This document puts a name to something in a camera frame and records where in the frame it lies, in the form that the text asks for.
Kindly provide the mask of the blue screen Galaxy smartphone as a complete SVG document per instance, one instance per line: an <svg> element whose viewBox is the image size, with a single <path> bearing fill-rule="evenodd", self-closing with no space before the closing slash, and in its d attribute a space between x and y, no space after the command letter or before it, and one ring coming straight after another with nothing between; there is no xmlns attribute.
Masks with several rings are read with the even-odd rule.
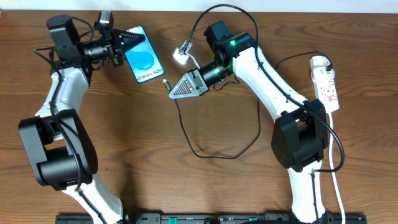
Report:
<svg viewBox="0 0 398 224"><path fill-rule="evenodd" d="M146 83L164 75L164 68L152 47L152 44L142 26L127 30L131 33L142 34L146 39L142 43L126 52L127 62L138 84Z"/></svg>

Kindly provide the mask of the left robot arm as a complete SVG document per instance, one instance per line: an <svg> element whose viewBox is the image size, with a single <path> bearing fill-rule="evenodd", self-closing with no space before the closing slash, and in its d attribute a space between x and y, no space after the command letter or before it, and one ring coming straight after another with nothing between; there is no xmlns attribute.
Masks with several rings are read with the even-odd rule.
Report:
<svg viewBox="0 0 398 224"><path fill-rule="evenodd" d="M36 181L73 197L85 209L83 215L57 215L57 223L136 223L100 177L96 150L79 112L93 72L107 62L122 65L126 52L145 38L115 29L111 11L101 12L90 25L88 40L75 21L64 14L46 23L53 46L44 60L52 85L41 109L20 121L19 134Z"/></svg>

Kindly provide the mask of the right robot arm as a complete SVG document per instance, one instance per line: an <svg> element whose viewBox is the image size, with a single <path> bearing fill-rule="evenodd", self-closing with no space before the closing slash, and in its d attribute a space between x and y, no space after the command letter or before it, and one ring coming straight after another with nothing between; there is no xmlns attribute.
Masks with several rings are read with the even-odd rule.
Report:
<svg viewBox="0 0 398 224"><path fill-rule="evenodd" d="M247 32L233 35L219 21L208 26L204 36L214 59L184 73L169 89L169 98L202 96L230 74L240 78L274 121L271 148L289 174L292 213L301 223L319 221L326 212L318 175L328 146L325 106L320 100L308 101L289 86Z"/></svg>

